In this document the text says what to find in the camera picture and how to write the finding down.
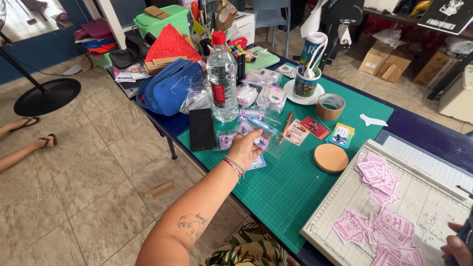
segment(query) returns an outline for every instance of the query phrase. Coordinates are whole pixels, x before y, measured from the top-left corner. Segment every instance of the flip-flop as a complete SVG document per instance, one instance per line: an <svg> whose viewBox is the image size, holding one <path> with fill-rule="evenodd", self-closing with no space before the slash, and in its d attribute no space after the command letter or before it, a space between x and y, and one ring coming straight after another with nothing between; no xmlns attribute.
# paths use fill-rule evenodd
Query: flip-flop
<svg viewBox="0 0 473 266"><path fill-rule="evenodd" d="M29 118L29 117L20 118L20 120L24 120L24 119L26 119L26 122L25 122L23 125L21 125L19 128L15 128L15 129L10 130L9 132L15 132L15 131L20 130L20 129L24 128L24 127L37 124L37 123L39 123L39 122L41 121L41 118L39 118L39 117L37 117L37 116L31 117L31 118ZM33 119L36 119L36 121L35 121L34 123L32 123L32 124L28 124L28 123L31 122L31 120L33 120Z"/></svg>
<svg viewBox="0 0 473 266"><path fill-rule="evenodd" d="M52 136L53 139L54 139L54 145L53 145L52 147L56 146L57 143L58 143L58 139L57 139L56 135L55 135L55 134L49 134L48 137L49 137L49 136ZM50 140L50 139L48 139L48 138L39 138L39 140L44 140L44 141L46 141L46 142L44 143L44 146L43 146L43 148L45 148L45 147L48 146L48 143L49 143L49 140Z"/></svg>

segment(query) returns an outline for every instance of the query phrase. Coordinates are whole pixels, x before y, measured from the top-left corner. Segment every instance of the cork coaster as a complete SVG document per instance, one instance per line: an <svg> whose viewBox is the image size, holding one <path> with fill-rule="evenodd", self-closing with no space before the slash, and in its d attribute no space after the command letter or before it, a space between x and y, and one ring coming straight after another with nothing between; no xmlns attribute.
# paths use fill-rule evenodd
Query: cork coaster
<svg viewBox="0 0 473 266"><path fill-rule="evenodd" d="M325 172L338 173L348 165L348 156L334 144L322 144L314 151L314 161Z"/></svg>

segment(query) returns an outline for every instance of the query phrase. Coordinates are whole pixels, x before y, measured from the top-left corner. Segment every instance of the tattoo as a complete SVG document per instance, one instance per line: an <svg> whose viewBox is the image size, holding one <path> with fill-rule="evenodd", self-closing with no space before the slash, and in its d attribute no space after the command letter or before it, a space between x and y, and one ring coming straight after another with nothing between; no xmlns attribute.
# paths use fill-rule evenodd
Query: tattoo
<svg viewBox="0 0 473 266"><path fill-rule="evenodd" d="M204 225L207 224L208 219L197 215L188 214L182 216L177 222L177 226L185 231L185 234L190 240L197 241L204 231Z"/></svg>

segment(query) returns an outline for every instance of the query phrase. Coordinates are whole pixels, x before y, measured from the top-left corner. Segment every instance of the black sign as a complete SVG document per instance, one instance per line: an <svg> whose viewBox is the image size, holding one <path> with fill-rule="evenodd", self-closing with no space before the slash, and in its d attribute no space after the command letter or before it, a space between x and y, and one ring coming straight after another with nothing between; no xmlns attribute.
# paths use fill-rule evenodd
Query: black sign
<svg viewBox="0 0 473 266"><path fill-rule="evenodd" d="M473 17L473 0L434 0L418 25L460 34Z"/></svg>

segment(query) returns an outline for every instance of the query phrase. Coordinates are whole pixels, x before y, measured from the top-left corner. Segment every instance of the rose gold pen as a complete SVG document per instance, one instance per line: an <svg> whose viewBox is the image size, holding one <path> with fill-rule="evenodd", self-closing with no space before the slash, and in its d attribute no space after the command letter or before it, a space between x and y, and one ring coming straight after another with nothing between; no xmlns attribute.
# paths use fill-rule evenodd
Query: rose gold pen
<svg viewBox="0 0 473 266"><path fill-rule="evenodd" d="M279 145L281 145L284 137L286 136L286 132L288 131L289 125L291 124L292 116L294 115L294 111L291 111L288 116L288 120L286 121L286 126L284 127L284 131L282 132L282 139L279 141Z"/></svg>

